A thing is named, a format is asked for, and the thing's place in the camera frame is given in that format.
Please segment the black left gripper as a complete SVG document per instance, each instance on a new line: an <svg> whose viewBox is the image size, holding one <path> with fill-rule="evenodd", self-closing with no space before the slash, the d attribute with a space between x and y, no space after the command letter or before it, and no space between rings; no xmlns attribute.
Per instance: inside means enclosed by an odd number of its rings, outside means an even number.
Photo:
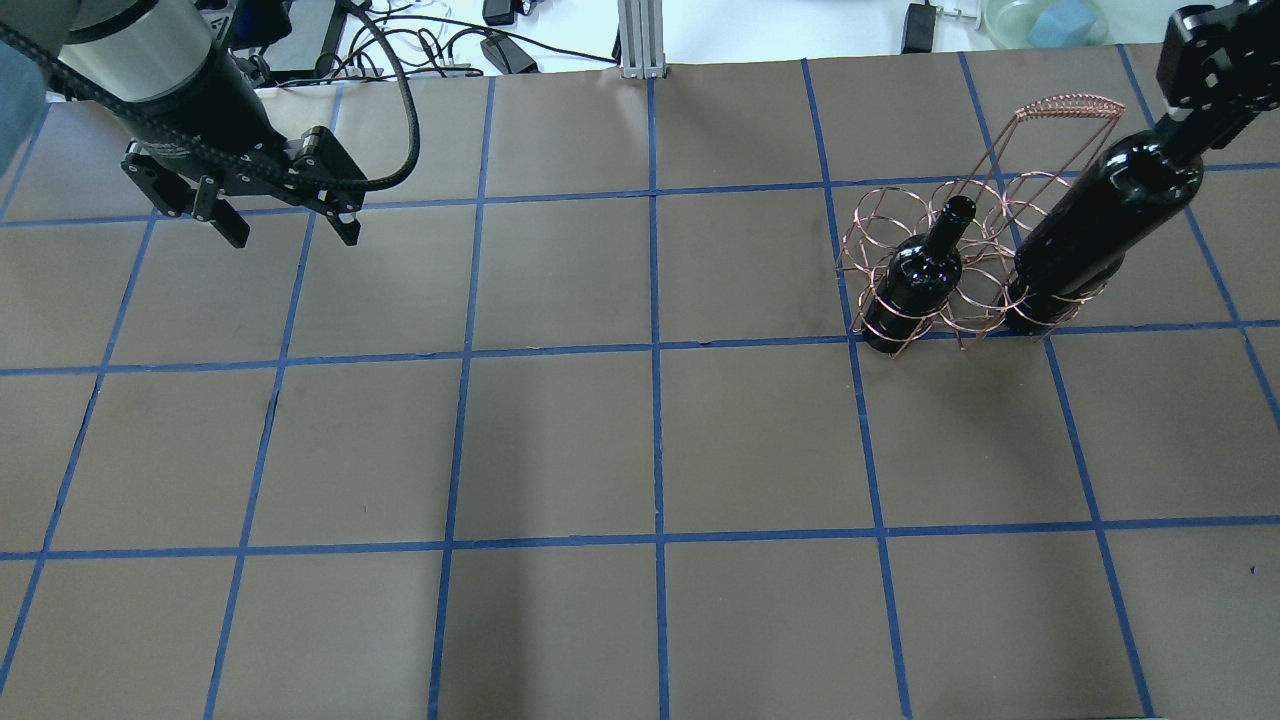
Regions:
<svg viewBox="0 0 1280 720"><path fill-rule="evenodd" d="M338 188L365 174L337 137L315 126L288 140L233 56L215 45L192 61L170 53L129 61L105 83L105 105L131 136L120 161L165 217L212 223L233 247L251 228L230 199L268 196L328 218L340 242L358 245L362 190Z"/></svg>

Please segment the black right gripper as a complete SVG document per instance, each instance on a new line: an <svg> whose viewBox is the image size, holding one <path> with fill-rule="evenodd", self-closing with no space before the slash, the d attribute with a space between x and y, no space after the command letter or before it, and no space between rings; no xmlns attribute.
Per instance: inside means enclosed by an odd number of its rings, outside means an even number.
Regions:
<svg viewBox="0 0 1280 720"><path fill-rule="evenodd" d="M1279 3L1178 8L1156 79L1165 97L1165 155L1192 164L1235 137L1236 114L1277 109Z"/></svg>

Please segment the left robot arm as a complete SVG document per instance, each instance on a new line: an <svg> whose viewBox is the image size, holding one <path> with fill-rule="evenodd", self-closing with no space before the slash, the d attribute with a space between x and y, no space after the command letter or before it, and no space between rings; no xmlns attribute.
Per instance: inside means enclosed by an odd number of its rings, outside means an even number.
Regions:
<svg viewBox="0 0 1280 720"><path fill-rule="evenodd" d="M241 18L229 3L215 28L196 1L5 1L3 28L67 64L120 102L131 141L124 174L165 217L210 224L244 247L250 224L233 197L266 196L326 218L358 241L364 173L334 133L287 138L236 55Z"/></svg>

